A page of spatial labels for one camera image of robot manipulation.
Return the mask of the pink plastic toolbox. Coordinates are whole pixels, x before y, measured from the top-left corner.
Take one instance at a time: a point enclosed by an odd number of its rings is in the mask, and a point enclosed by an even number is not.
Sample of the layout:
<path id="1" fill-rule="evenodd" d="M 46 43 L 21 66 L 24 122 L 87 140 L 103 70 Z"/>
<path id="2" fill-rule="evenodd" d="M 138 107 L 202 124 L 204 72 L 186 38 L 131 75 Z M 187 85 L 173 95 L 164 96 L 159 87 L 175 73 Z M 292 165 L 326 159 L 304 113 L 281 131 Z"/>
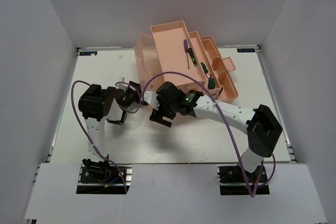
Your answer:
<path id="1" fill-rule="evenodd" d="M 189 54 L 190 68 L 187 67 L 184 39 L 193 50 L 199 73 Z M 236 69 L 231 58 L 222 58 L 211 36 L 201 37 L 197 31 L 187 31 L 182 20 L 151 26 L 150 34 L 139 34 L 134 50 L 141 89 L 155 91 L 166 81 L 184 92 L 203 91 L 198 83 L 208 89 L 208 77 L 201 66 L 203 62 L 216 84 L 215 89 L 209 90 L 210 94 L 221 101 L 238 98 L 230 76 Z"/>

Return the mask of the stubby green screwdriver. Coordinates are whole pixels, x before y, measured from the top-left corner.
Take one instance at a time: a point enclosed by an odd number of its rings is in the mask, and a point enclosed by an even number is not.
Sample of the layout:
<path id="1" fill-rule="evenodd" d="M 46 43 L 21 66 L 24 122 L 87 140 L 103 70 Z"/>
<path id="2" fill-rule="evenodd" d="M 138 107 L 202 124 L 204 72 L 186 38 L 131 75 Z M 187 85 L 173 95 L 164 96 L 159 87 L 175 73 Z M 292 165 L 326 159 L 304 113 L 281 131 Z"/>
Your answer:
<path id="1" fill-rule="evenodd" d="M 212 89 L 215 89 L 215 87 L 216 87 L 216 84 L 215 84 L 214 78 L 211 76 L 208 76 L 208 89 L 212 90 Z"/>
<path id="2" fill-rule="evenodd" d="M 208 69 L 206 68 L 205 63 L 201 62 L 201 66 L 202 66 L 202 69 L 203 69 L 205 75 L 206 75 L 208 78 L 210 78 L 209 73 L 208 73 Z"/>

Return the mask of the blue red handled screwdriver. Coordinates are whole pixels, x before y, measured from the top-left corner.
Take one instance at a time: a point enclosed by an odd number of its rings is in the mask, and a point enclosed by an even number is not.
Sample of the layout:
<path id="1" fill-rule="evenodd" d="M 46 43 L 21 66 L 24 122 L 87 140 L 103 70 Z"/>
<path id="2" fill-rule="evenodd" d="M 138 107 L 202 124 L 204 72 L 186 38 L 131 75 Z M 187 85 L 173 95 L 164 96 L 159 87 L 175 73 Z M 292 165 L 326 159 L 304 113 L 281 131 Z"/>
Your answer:
<path id="1" fill-rule="evenodd" d="M 184 51 L 186 54 L 186 61 L 187 61 L 187 67 L 188 69 L 190 68 L 190 63 L 189 63 L 189 59 L 188 59 L 188 42 L 186 39 L 183 40 L 183 46 L 184 46 Z"/>

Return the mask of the black green precision screwdriver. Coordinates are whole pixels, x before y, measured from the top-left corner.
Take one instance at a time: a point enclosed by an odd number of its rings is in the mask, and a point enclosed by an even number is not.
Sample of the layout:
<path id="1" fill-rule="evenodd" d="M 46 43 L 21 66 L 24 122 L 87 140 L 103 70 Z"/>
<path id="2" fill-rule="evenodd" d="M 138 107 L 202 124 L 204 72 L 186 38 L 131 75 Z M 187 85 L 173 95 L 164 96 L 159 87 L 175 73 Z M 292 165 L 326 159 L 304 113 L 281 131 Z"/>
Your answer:
<path id="1" fill-rule="evenodd" d="M 196 68 L 197 73 L 199 73 L 198 66 L 197 66 L 197 61 L 196 61 L 195 55 L 194 55 L 193 50 L 192 50 L 191 47 L 189 47 L 187 49 L 187 53 L 189 54 L 189 56 L 191 58 L 191 61 L 192 61 L 193 65 L 194 65 L 194 67 Z"/>

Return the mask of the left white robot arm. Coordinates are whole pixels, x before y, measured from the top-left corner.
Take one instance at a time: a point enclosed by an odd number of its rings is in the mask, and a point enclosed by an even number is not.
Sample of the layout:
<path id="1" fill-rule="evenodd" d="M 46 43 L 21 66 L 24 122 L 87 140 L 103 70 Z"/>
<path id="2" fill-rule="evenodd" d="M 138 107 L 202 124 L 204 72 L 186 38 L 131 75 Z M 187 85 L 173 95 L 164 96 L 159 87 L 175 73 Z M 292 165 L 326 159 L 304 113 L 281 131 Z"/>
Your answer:
<path id="1" fill-rule="evenodd" d="M 103 89 L 99 84 L 90 84 L 79 98 L 78 109 L 81 112 L 88 138 L 89 152 L 106 161 L 109 154 L 106 148 L 105 123 L 122 125 L 134 104 L 141 105 L 141 87 L 138 83 L 119 81 L 116 87 Z"/>

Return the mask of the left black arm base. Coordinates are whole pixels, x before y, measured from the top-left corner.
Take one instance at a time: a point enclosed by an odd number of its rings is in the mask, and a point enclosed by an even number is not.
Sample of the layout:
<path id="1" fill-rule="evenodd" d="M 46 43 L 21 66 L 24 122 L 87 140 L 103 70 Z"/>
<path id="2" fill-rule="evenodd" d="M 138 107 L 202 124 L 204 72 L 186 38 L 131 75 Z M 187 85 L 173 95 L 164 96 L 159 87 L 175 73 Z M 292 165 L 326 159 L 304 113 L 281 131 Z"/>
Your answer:
<path id="1" fill-rule="evenodd" d="M 116 168 L 107 161 L 94 162 L 83 159 L 76 194 L 78 195 L 125 195 L 130 188 L 132 166 Z"/>

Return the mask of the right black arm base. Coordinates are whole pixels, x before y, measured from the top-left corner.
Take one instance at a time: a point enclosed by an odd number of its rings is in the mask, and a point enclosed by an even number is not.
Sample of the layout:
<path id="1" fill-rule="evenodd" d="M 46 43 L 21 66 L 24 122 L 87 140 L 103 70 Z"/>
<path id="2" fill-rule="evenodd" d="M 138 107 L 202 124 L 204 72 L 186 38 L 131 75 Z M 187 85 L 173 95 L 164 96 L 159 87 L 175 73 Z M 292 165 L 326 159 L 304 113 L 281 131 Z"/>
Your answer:
<path id="1" fill-rule="evenodd" d="M 251 192 L 257 186 L 256 195 L 269 195 L 270 190 L 267 184 L 268 177 L 266 169 L 262 169 L 261 177 L 259 183 L 257 184 L 258 172 L 260 166 L 257 167 L 256 171 L 253 173 L 247 173 L 247 178 L 249 185 L 251 187 Z M 219 166 L 217 175 L 219 177 L 219 189 L 221 196 L 249 196 L 250 193 L 247 189 L 247 185 L 244 181 L 241 169 L 238 165 L 235 166 Z"/>

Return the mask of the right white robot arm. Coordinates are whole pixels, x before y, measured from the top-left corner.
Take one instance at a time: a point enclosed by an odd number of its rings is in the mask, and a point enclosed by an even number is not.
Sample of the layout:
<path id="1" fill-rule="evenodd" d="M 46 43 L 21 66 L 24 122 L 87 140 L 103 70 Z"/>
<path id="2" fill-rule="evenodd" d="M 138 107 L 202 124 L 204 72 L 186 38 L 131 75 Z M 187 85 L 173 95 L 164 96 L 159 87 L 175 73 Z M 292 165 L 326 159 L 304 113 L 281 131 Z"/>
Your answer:
<path id="1" fill-rule="evenodd" d="M 195 90 L 184 93 L 173 83 L 165 82 L 155 92 L 147 91 L 144 101 L 152 107 L 150 121 L 170 127 L 176 114 L 228 122 L 247 135 L 248 147 L 237 168 L 238 177 L 247 182 L 256 175 L 257 166 L 272 156 L 282 134 L 282 126 L 271 109 L 261 104 L 256 109 L 242 108 L 220 101 Z"/>

